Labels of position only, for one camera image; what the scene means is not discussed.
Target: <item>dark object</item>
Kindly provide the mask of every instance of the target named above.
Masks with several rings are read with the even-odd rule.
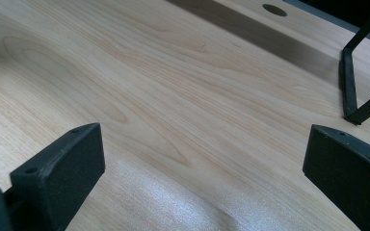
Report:
[[[0,230],[65,230],[104,171],[100,124],[65,133],[11,173]]]
[[[328,13],[358,28],[370,16],[370,0],[299,0],[315,9]]]
[[[370,117],[370,100],[357,107],[356,82],[354,78],[353,51],[370,32],[370,18],[344,47],[340,62],[340,81],[343,91],[344,117],[353,124],[361,124]]]
[[[370,145],[313,125],[303,172],[361,230],[370,230]]]

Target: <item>black clamp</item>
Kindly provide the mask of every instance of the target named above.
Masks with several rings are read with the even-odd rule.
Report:
[[[100,124],[70,130],[11,172],[0,230],[65,230],[104,171]]]

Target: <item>desk surface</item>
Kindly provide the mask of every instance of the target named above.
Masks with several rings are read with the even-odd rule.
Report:
[[[357,230],[302,173],[311,124],[370,143],[342,119],[354,34],[279,0],[189,2],[0,0],[2,190],[98,121],[106,173],[67,230]],[[369,40],[355,66],[363,103]]]

